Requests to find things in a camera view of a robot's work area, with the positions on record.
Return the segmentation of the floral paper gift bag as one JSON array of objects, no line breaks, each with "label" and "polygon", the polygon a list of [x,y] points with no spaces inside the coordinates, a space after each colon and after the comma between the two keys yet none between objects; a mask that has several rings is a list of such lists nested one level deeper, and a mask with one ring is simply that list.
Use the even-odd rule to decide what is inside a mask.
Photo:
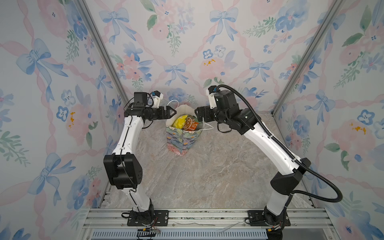
[{"label": "floral paper gift bag", "polygon": [[[201,133],[203,131],[212,130],[213,126],[204,123],[203,121],[199,121],[194,113],[194,109],[188,105],[180,105],[176,108],[176,111],[176,115],[166,121],[167,145],[171,152],[183,156],[195,144]],[[183,115],[194,116],[198,120],[199,125],[195,131],[184,131],[183,129],[172,127],[175,120]]]}]

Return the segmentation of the orange green cereal packet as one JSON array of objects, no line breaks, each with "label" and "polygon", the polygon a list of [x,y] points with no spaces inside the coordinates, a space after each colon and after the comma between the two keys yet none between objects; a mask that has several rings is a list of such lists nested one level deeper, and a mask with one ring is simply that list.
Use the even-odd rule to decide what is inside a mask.
[{"label": "orange green cereal packet", "polygon": [[183,126],[184,131],[195,131],[198,128],[199,122],[194,116],[187,116],[186,122]]}]

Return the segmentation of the yellow snack packet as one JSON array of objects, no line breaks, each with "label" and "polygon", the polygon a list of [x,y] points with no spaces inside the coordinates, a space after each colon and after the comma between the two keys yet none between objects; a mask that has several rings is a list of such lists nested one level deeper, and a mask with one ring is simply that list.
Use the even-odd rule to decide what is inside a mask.
[{"label": "yellow snack packet", "polygon": [[187,122],[187,118],[188,118],[188,115],[183,115],[183,116],[178,117],[175,120],[175,122],[172,124],[172,127],[176,128],[176,129],[183,129],[183,127],[185,126],[185,124]]}]

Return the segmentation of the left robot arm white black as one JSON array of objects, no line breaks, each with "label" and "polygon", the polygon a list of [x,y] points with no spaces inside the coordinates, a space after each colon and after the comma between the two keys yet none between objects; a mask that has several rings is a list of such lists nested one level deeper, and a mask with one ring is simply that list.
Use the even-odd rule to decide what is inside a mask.
[{"label": "left robot arm white black", "polygon": [[152,200],[140,187],[143,180],[143,168],[135,156],[141,130],[146,120],[168,120],[175,116],[176,110],[170,106],[128,107],[124,111],[124,128],[117,146],[111,154],[104,157],[104,166],[109,182],[118,190],[129,196],[133,205],[128,214],[122,214],[128,219],[129,226],[153,226],[156,213]]}]

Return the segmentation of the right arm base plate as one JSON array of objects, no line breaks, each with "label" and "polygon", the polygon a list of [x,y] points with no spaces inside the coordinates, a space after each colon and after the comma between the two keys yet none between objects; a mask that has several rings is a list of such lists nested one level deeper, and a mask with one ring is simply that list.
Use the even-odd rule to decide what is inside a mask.
[{"label": "right arm base plate", "polygon": [[277,228],[282,225],[291,226],[287,211],[283,210],[279,216],[275,216],[272,212],[265,210],[249,210],[248,217],[245,219],[246,224],[252,227],[269,227]]}]

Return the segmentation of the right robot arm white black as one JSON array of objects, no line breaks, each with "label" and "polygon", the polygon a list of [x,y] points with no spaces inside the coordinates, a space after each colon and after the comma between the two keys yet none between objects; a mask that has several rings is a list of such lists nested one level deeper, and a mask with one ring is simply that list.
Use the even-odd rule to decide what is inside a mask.
[{"label": "right robot arm white black", "polygon": [[294,190],[303,178],[310,162],[304,166],[296,163],[300,158],[286,149],[266,127],[250,103],[237,91],[208,89],[209,106],[195,110],[199,121],[227,125],[254,143],[272,161],[278,172],[271,180],[272,195],[263,211],[263,222],[269,226],[282,227],[287,217],[287,208]]}]

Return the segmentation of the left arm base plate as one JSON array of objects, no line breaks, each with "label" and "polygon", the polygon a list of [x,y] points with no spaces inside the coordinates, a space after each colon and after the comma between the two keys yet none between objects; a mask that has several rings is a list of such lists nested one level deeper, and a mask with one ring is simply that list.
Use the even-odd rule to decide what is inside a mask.
[{"label": "left arm base plate", "polygon": [[148,210],[145,212],[130,211],[127,218],[129,227],[166,227],[169,221],[168,210]]}]

